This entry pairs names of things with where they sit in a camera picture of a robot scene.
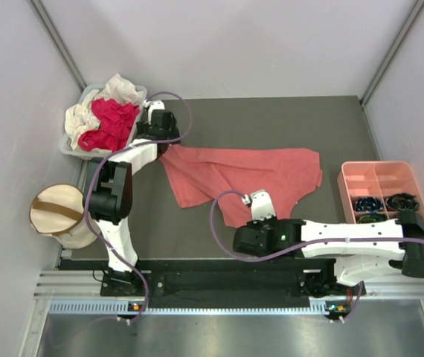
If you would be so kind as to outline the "salmon pink t-shirt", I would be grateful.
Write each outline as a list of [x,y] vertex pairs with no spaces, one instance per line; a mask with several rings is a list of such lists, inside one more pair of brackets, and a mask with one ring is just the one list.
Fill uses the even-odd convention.
[[265,190],[279,219],[321,186],[320,155],[310,149],[213,149],[172,145],[160,158],[179,207],[212,201],[227,190]]

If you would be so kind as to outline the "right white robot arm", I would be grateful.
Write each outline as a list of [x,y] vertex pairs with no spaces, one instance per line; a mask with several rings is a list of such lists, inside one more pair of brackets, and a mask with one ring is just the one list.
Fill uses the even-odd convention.
[[401,273],[424,279],[424,221],[416,213],[362,224],[303,219],[250,221],[238,228],[233,250],[256,261],[303,260],[301,291],[322,298],[344,295],[375,277]]

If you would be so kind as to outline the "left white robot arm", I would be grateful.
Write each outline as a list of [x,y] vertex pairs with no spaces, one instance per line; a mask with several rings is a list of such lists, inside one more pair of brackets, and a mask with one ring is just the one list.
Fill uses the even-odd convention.
[[108,267],[103,270],[100,294],[126,297],[144,288],[143,278],[132,269],[138,254],[132,245],[128,216],[132,209],[132,177],[147,164],[159,159],[169,145],[179,141],[174,114],[166,109],[149,109],[148,119],[137,124],[137,138],[124,151],[106,162],[90,160],[87,166],[85,212],[106,241]]

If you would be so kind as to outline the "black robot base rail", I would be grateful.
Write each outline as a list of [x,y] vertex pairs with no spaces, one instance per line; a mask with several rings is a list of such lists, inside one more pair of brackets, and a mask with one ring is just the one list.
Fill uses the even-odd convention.
[[305,307],[309,298],[349,300],[365,289],[338,283],[335,259],[281,257],[261,263],[231,259],[141,260],[137,274],[149,308],[244,309]]

